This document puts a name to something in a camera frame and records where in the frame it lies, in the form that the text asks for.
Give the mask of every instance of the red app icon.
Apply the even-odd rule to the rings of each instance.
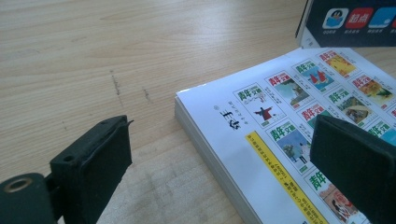
[[[358,7],[352,10],[346,21],[347,29],[363,28],[373,15],[372,7]]]

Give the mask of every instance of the blue app icon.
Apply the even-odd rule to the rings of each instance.
[[[395,16],[396,7],[381,7],[371,19],[369,28],[385,28],[392,23]]]

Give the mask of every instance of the book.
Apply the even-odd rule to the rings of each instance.
[[[315,120],[396,146],[395,87],[352,49],[296,49],[177,92],[175,114],[246,223],[368,223],[310,161]]]
[[[307,0],[296,38],[304,49],[395,47],[396,0]]]

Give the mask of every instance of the wood grain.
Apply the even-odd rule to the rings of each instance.
[[[0,180],[126,114],[134,164],[99,223],[241,223],[174,116],[175,92],[298,46],[297,0],[0,2]],[[396,50],[357,49],[396,77]]]

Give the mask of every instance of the app icon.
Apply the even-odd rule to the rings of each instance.
[[[358,7],[352,10],[346,20],[347,29],[363,28],[373,15],[372,7]]]
[[[381,7],[369,23],[369,28],[385,28],[396,16],[396,7]]]
[[[332,8],[327,12],[322,27],[324,29],[338,29],[346,20],[347,8]]]

